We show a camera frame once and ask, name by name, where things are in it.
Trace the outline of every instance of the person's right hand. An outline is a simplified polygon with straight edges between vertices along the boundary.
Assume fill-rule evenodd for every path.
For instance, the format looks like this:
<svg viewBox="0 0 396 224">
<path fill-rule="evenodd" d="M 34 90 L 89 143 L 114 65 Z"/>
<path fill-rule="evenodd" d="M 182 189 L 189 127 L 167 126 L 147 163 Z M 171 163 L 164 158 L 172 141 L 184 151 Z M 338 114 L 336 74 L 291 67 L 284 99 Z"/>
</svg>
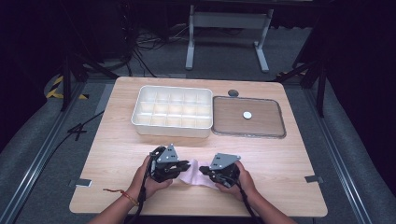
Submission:
<svg viewBox="0 0 396 224">
<path fill-rule="evenodd" d="M 254 181 L 253 181 L 253 178 L 251 177 L 249 171 L 245 170 L 245 167 L 244 167 L 244 165 L 242 165 L 242 162 L 236 161 L 235 164 L 239 168 L 239 171 L 240 171 L 239 182 L 241 184 L 242 189 L 246 193 L 246 195 L 253 197 L 254 194 L 258 194 L 259 192 L 257 191 L 256 187 L 254 186 Z M 216 187 L 221 192 L 232 194 L 239 201 L 243 201 L 242 194 L 241 194 L 238 186 L 233 185 L 230 189 L 227 189 L 222 184 L 216 183 Z"/>
</svg>

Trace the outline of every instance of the bracelet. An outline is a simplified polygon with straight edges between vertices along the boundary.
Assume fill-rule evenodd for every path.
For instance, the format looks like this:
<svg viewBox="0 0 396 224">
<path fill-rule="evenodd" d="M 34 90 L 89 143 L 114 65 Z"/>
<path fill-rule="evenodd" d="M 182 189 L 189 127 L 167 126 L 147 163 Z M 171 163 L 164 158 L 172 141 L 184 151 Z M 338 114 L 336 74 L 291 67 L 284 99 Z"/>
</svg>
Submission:
<svg viewBox="0 0 396 224">
<path fill-rule="evenodd" d="M 124 196 L 127 199 L 129 199 L 129 201 L 131 201 L 131 203 L 134 206 L 139 206 L 139 202 L 137 200 L 135 200 L 133 197 L 131 197 L 129 194 L 127 194 L 125 192 L 125 190 L 122 190 L 122 189 L 103 189 L 103 190 L 107 190 L 107 191 L 110 191 L 110 192 L 120 192 L 122 194 L 122 196 Z"/>
</svg>

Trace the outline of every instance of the wooden table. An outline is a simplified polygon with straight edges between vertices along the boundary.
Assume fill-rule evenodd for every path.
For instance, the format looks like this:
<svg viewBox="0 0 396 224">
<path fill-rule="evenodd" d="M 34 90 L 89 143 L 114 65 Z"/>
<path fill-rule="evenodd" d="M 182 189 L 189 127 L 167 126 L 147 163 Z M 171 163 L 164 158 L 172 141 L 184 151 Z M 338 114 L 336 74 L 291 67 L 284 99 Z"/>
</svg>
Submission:
<svg viewBox="0 0 396 224">
<path fill-rule="evenodd" d="M 282 139 L 217 135 L 207 138 L 140 135 L 131 122 L 139 90 L 144 85 L 208 88 L 214 96 L 228 90 L 240 97 L 276 100 L 287 135 Z M 157 146 L 173 143 L 181 160 L 211 162 L 218 152 L 241 156 L 260 193 L 291 217 L 324 217 L 327 207 L 283 86 L 279 83 L 200 79 L 120 77 L 108 101 L 81 178 L 89 188 L 77 187 L 70 203 L 74 213 L 100 213 L 120 195 L 102 189 L 127 189 L 135 170 Z M 189 186 L 175 179 L 145 202 L 142 215 L 249 216 L 243 203 L 216 189 Z"/>
</svg>

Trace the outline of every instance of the container lid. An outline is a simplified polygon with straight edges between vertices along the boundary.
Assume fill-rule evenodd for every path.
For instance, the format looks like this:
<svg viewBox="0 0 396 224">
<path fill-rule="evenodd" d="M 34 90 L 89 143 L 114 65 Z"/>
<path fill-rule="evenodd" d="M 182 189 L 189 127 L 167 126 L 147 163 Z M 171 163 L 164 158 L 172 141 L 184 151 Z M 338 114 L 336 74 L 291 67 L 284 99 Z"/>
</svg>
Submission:
<svg viewBox="0 0 396 224">
<path fill-rule="evenodd" d="M 279 104 L 269 99 L 215 96 L 212 130 L 245 137 L 286 136 Z"/>
</svg>

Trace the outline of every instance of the person's left hand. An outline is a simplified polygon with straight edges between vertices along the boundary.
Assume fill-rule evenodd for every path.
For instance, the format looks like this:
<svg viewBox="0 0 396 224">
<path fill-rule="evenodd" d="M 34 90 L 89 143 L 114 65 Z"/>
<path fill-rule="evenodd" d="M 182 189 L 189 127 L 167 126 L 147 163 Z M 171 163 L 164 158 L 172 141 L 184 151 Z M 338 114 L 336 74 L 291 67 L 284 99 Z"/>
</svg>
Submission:
<svg viewBox="0 0 396 224">
<path fill-rule="evenodd" d="M 137 169 L 136 174 L 134 174 L 134 179 L 132 180 L 131 186 L 126 190 L 126 192 L 131 195 L 131 197 L 137 199 L 140 191 L 140 187 L 142 186 L 143 177 L 146 172 L 146 168 L 149 163 L 149 156 L 145 158 L 143 164 Z M 162 183 L 158 183 L 153 180 L 151 177 L 146 179 L 146 199 L 151 197 L 157 190 L 166 189 L 172 184 L 173 180 L 168 179 L 163 181 Z"/>
</svg>

